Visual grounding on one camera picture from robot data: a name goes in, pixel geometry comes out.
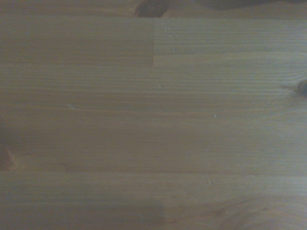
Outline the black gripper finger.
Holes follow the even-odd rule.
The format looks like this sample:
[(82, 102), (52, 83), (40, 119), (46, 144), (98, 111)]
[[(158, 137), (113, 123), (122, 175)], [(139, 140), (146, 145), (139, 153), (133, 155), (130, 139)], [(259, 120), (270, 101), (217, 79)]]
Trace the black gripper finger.
[(199, 5), (214, 10), (230, 10), (276, 2), (301, 4), (306, 0), (200, 0)]

